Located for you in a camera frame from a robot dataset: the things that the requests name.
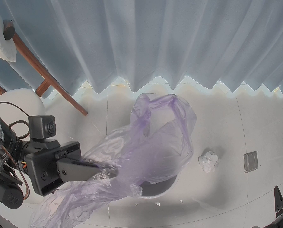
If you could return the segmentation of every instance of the curtain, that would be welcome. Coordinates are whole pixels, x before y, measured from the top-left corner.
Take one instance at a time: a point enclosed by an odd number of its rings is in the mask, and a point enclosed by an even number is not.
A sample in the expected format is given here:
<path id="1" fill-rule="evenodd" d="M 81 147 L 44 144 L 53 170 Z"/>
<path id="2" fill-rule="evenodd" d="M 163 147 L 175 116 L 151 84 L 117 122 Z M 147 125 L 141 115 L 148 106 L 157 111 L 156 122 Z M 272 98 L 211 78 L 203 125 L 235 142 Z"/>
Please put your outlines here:
<path id="1" fill-rule="evenodd" d="M 186 75 L 283 92 L 283 0 L 0 0 L 0 13 L 72 95 L 85 80 L 100 93 L 120 76 L 135 92 Z M 0 59 L 0 84 L 36 89 L 42 77 L 17 55 Z"/>

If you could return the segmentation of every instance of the curtain fold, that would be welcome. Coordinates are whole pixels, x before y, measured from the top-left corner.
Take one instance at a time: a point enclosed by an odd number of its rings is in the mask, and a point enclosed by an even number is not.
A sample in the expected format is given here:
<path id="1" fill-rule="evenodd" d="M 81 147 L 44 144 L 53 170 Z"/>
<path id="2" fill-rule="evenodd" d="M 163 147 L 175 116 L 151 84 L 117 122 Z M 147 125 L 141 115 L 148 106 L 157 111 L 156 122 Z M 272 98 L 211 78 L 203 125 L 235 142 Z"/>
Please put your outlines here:
<path id="1" fill-rule="evenodd" d="M 0 13 L 72 95 L 85 80 L 100 93 L 120 76 L 135 92 L 186 75 L 283 92 L 283 0 L 0 0 Z M 0 60 L 7 90 L 42 80 L 19 53 Z"/>

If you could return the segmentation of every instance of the floor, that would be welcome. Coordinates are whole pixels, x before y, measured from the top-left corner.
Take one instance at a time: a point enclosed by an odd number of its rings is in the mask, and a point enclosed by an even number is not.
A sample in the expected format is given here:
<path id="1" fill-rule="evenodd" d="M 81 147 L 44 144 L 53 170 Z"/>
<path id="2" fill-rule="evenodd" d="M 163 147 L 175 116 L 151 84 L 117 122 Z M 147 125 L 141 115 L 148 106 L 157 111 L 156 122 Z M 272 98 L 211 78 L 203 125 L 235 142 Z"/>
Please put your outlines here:
<path id="1" fill-rule="evenodd" d="M 83 116 L 62 96 L 44 100 L 56 118 L 60 143 L 77 140 L 86 152 L 111 130 L 129 123 L 130 111 L 143 92 L 184 97 L 197 115 L 194 155 L 176 186 L 152 200 L 127 197 L 95 211 L 78 228 L 99 227 L 263 227 L 275 219 L 273 189 L 283 195 L 283 94 L 265 86 L 253 92 L 242 84 L 231 93 L 222 83 L 203 88 L 186 77 L 175 90 L 155 78 L 136 93 L 121 78 L 96 94 L 85 82 L 75 98 L 88 110 Z M 205 173 L 198 157 L 208 150 L 220 158 L 215 172 Z M 257 170 L 244 173 L 243 155 L 258 151 Z M 35 204 L 0 213 L 18 227 L 28 227 Z"/>

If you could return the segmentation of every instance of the plastic bag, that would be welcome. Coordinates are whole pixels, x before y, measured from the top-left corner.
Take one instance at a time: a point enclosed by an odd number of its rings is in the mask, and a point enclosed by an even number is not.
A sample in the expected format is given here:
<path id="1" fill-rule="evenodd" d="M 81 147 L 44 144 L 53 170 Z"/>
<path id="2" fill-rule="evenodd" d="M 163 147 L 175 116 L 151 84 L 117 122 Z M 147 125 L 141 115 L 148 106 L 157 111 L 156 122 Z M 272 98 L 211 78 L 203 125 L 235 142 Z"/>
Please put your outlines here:
<path id="1" fill-rule="evenodd" d="M 144 181 L 153 184 L 176 176 L 192 157 L 190 135 L 196 119 L 189 103 L 174 94 L 141 94 L 131 124 L 112 131 L 82 157 L 102 173 L 47 196 L 31 227 L 72 228 L 110 201 L 141 196 Z M 103 179 L 111 168 L 118 169 L 117 177 Z"/>
<path id="2" fill-rule="evenodd" d="M 206 173 L 215 171 L 218 161 L 219 158 L 213 151 L 209 151 L 199 157 L 199 164 Z"/>

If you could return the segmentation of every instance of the floor drain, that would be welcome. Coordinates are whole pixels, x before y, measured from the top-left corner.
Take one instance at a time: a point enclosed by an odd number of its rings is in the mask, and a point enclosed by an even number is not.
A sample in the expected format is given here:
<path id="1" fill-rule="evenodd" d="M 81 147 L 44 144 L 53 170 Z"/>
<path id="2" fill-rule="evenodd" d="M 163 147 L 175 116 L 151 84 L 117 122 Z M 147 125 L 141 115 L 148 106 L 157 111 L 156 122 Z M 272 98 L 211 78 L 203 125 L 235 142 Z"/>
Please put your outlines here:
<path id="1" fill-rule="evenodd" d="M 258 156 L 256 151 L 244 154 L 244 167 L 245 173 L 254 171 L 258 168 Z"/>

